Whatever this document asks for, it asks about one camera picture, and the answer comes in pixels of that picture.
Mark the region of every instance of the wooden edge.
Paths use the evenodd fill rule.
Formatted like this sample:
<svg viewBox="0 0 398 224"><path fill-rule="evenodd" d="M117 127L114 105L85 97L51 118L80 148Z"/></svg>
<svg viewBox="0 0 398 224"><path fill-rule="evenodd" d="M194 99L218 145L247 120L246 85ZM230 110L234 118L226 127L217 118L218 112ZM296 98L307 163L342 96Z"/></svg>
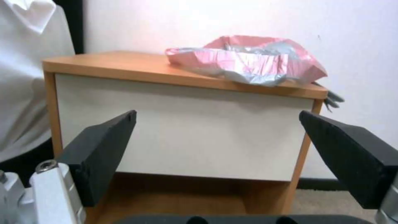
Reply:
<svg viewBox="0 0 398 224"><path fill-rule="evenodd" d="M46 88L47 110L50 117L51 135L53 141L54 157L62 153L61 126L59 123L57 86L55 74L44 71L44 82Z"/></svg>
<svg viewBox="0 0 398 224"><path fill-rule="evenodd" d="M132 72L129 70L122 69L110 69L101 67L91 67L83 65L66 65L56 62L43 62L43 68L46 71L53 73L63 73L71 75L81 75L88 77L99 77L107 79L120 79L138 82L149 82L159 84L172 84L180 86L192 86L201 88L212 88L221 90L230 90L238 92L252 92L259 94L278 95L278 96L289 96L299 98L310 98L310 99L325 99L328 91L318 89L305 89L295 88L288 86L278 87L264 87L249 85L243 83L237 83L232 81L225 81L222 79L198 79L197 77L189 76L175 76L157 73L147 73L142 71Z"/></svg>
<svg viewBox="0 0 398 224"><path fill-rule="evenodd" d="M323 100L314 100L311 112L319 114L321 112ZM296 167L293 172L292 181L290 182L289 188L287 189L285 203L282 209L282 214L289 214L291 211L291 205L296 193L297 183L299 182L302 168L304 166L305 159L307 157L308 149L310 148L311 139L305 134L301 144L300 153L297 158Z"/></svg>

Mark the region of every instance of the white wall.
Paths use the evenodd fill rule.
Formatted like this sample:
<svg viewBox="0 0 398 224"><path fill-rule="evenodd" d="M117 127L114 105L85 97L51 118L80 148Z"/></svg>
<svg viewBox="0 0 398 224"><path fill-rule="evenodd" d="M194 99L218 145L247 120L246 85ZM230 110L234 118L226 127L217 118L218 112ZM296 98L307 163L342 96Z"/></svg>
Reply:
<svg viewBox="0 0 398 224"><path fill-rule="evenodd" d="M233 34L301 43L329 73L320 83L346 98L322 114L398 148L396 0L85 0L87 52L163 53ZM334 178L314 148L302 176Z"/></svg>

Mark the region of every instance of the black foam pad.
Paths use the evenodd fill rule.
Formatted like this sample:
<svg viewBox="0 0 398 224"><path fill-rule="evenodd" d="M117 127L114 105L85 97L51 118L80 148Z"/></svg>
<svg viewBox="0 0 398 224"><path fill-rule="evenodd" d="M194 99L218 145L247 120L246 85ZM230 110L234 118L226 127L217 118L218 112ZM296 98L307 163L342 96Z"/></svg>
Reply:
<svg viewBox="0 0 398 224"><path fill-rule="evenodd" d="M378 209L398 170L398 151L368 130L302 111L300 121L323 161L357 202Z"/></svg>
<svg viewBox="0 0 398 224"><path fill-rule="evenodd" d="M132 110L85 128L57 158L69 165L83 206L95 206L107 191L134 129L136 114Z"/></svg>

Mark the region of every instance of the screw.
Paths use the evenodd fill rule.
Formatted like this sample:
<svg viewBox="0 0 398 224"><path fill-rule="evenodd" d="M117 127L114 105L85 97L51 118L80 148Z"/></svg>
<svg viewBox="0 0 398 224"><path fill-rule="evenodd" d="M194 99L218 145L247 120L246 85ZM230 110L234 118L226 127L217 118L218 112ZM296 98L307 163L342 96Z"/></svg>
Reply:
<svg viewBox="0 0 398 224"><path fill-rule="evenodd" d="M0 170L0 183L6 183L7 182L7 176L6 173L4 173L4 171Z"/></svg>
<svg viewBox="0 0 398 224"><path fill-rule="evenodd" d="M43 161L41 163L39 163L39 165L36 166L36 173L42 173L42 172L46 172L47 170L50 170L52 168L56 168L58 167L58 163L55 159L49 159L46 161Z"/></svg>

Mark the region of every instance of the cabinet top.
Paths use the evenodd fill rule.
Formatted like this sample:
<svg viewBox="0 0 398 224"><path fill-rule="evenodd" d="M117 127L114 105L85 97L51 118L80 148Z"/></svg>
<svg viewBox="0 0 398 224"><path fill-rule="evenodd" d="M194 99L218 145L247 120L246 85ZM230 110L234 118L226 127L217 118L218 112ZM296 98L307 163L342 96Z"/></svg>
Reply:
<svg viewBox="0 0 398 224"><path fill-rule="evenodd" d="M43 69L45 72L49 73L194 86L311 99L325 99L328 93L328 90L321 86L316 86L314 84L300 85L293 81L285 81L275 87L265 87L212 78L171 66L165 55L129 51L112 51L49 58L43 61Z"/></svg>

